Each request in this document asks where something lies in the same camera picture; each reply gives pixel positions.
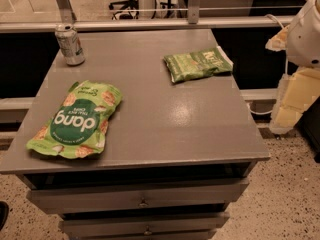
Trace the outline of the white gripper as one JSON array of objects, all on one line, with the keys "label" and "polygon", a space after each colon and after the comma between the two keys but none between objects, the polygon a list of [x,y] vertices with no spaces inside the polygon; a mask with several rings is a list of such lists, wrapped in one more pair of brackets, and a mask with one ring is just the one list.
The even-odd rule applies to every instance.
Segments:
[{"label": "white gripper", "polygon": [[288,26],[269,39],[265,48],[286,50],[290,62],[299,67],[284,74],[277,89],[269,129],[282,135],[290,131],[303,113],[320,97],[320,0],[308,0]]}]

